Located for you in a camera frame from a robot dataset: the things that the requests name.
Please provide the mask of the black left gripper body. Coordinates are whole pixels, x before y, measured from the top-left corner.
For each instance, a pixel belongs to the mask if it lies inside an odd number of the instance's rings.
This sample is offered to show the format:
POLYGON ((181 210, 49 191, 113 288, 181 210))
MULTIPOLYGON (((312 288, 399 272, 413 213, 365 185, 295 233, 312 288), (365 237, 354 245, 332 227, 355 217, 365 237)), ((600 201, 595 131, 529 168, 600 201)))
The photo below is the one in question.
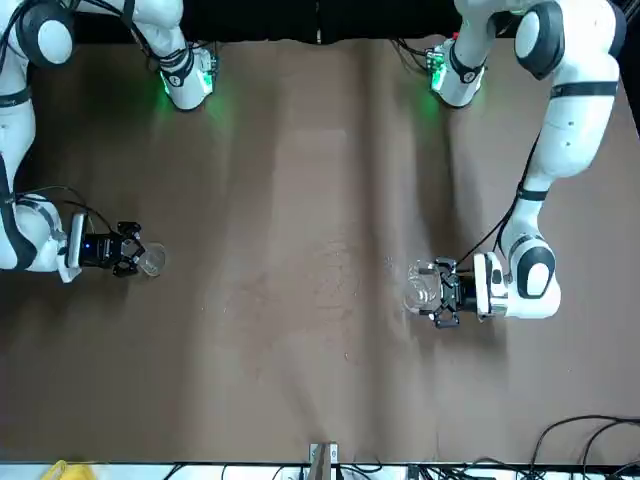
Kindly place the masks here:
POLYGON ((456 308, 458 311, 475 310, 475 277, 459 275, 456 280, 456 308))

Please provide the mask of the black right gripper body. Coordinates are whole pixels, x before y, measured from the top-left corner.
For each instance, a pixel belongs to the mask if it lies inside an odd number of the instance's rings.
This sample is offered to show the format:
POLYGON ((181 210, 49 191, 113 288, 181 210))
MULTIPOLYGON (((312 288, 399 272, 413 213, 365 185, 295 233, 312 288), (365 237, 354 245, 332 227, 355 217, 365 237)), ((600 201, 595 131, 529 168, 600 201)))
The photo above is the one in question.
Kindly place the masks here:
POLYGON ((116 265, 123 257, 123 237, 117 233, 86 234, 82 240, 83 265, 116 265))

